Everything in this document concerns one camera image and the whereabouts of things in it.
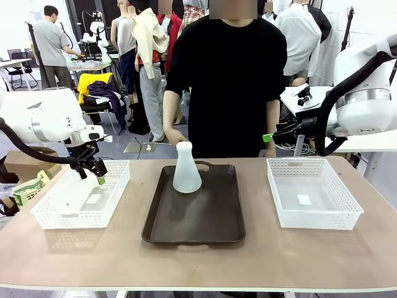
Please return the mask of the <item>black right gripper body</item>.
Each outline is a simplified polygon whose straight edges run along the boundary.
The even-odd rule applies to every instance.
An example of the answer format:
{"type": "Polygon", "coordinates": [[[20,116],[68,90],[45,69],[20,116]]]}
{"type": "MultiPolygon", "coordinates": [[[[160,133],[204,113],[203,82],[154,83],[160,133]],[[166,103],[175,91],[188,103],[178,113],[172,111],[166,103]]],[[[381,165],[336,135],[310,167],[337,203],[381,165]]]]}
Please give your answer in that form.
{"type": "Polygon", "coordinates": [[[310,117],[305,119],[300,119],[297,121],[297,129],[295,135],[304,135],[306,137],[316,136],[316,123],[317,117],[310,117]]]}

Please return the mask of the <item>person right hand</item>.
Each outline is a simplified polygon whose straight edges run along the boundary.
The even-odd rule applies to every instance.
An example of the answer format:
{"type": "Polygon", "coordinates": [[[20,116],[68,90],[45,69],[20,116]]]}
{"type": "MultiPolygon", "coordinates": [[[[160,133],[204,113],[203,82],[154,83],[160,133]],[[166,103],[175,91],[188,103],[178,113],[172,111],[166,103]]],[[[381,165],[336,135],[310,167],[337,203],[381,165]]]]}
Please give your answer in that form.
{"type": "Polygon", "coordinates": [[[176,146],[179,142],[188,141],[188,139],[182,134],[182,132],[177,129],[168,128],[164,130],[164,133],[166,134],[167,139],[173,146],[176,146]]]}

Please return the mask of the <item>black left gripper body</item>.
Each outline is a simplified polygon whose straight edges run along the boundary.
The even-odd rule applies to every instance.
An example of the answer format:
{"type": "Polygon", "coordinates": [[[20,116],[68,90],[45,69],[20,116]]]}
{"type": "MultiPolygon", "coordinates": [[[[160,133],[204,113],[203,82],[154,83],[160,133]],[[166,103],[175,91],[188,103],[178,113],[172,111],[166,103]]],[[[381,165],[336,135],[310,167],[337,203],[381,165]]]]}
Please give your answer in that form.
{"type": "Polygon", "coordinates": [[[96,142],[84,143],[76,147],[69,147],[69,156],[77,160],[92,158],[98,152],[96,142]]]}

